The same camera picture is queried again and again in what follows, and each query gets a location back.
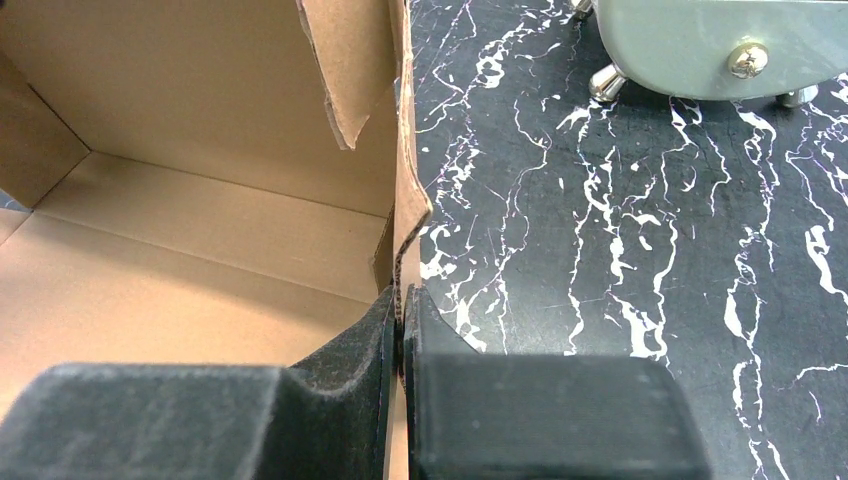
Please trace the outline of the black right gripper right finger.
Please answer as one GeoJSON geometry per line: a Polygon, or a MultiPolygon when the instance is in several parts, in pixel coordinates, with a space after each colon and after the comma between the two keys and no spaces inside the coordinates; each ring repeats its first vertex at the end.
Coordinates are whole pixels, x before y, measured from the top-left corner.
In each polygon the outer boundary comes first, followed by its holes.
{"type": "Polygon", "coordinates": [[[414,479],[708,479],[669,371],[627,356],[483,354],[411,288],[403,380],[414,479]]]}

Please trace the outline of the white orange yellow cylinder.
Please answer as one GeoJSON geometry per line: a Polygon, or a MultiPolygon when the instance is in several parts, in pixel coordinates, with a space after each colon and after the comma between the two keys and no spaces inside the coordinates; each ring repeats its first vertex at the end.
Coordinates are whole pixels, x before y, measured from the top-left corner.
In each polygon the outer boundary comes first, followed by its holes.
{"type": "Polygon", "coordinates": [[[589,92],[611,102],[627,82],[704,101],[812,102],[847,70],[844,1],[573,1],[594,17],[609,65],[589,92]]]}

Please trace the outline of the brown cardboard box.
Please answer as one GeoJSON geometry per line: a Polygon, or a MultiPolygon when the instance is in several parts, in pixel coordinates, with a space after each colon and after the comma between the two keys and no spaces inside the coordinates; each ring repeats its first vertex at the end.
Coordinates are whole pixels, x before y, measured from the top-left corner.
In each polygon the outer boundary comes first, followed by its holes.
{"type": "Polygon", "coordinates": [[[395,295],[417,233],[404,1],[1,5],[1,425],[70,363],[289,367],[395,295]]]}

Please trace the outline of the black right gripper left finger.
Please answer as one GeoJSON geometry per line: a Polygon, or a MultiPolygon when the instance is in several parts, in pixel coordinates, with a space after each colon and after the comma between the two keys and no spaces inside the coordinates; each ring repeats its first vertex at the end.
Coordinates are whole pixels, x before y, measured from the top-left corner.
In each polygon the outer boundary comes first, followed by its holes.
{"type": "Polygon", "coordinates": [[[289,367],[70,363],[1,425],[5,479],[381,479],[395,295],[289,367]]]}

